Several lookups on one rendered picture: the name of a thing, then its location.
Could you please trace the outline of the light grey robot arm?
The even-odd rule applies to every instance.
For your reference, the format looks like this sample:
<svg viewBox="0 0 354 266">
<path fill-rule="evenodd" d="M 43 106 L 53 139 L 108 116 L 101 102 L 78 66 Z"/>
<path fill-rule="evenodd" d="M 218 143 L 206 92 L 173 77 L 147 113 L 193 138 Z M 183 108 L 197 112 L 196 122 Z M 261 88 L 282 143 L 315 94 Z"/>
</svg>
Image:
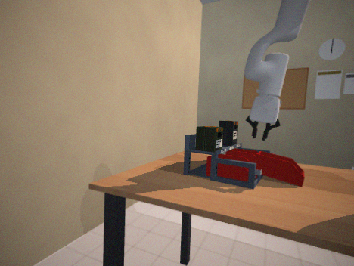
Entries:
<svg viewBox="0 0 354 266">
<path fill-rule="evenodd" d="M 259 39 L 251 48 L 244 69 L 246 79 L 259 82 L 259 95 L 281 96 L 289 56 L 271 53 L 266 49 L 277 42 L 293 41 L 299 34 L 310 0 L 282 0 L 273 30 Z M 276 96 L 275 96 L 276 95 Z"/>
</svg>

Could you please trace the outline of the dark grey tool case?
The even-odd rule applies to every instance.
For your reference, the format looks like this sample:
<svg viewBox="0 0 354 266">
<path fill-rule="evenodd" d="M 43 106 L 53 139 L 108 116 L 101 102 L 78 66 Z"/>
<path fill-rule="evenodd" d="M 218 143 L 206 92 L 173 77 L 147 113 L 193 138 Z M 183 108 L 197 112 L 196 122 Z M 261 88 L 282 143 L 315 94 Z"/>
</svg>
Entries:
<svg viewBox="0 0 354 266">
<path fill-rule="evenodd" d="M 223 143 L 225 146 L 237 144 L 238 122 L 236 121 L 219 121 L 219 127 L 223 129 Z"/>
</svg>

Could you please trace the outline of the olive green tool case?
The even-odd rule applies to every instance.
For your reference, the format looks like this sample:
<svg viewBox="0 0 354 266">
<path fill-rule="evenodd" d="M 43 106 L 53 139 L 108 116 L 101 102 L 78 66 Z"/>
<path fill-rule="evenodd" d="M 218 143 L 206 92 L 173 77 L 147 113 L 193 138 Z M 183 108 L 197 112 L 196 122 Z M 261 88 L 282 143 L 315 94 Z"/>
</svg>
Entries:
<svg viewBox="0 0 354 266">
<path fill-rule="evenodd" d="M 197 126 L 196 150 L 215 152 L 222 149 L 224 127 Z"/>
</svg>

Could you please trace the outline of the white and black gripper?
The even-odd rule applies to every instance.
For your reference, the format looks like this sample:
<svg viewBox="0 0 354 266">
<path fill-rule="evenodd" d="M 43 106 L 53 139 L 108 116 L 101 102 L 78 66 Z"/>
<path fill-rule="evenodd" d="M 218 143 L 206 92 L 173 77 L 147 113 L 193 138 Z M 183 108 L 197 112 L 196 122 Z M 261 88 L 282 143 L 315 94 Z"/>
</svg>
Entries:
<svg viewBox="0 0 354 266">
<path fill-rule="evenodd" d="M 275 104 L 275 102 L 277 102 L 277 104 Z M 253 127 L 253 138 L 256 138 L 258 122 L 266 123 L 266 129 L 262 136 L 263 141 L 267 139 L 268 133 L 271 129 L 280 126 L 278 120 L 279 107 L 280 99 L 278 99 L 278 97 L 265 95 L 258 95 L 258 97 L 255 97 L 250 115 L 246 118 L 246 121 Z M 253 120 L 254 123 L 251 120 Z M 275 123 L 275 125 L 271 125 L 270 123 Z"/>
</svg>

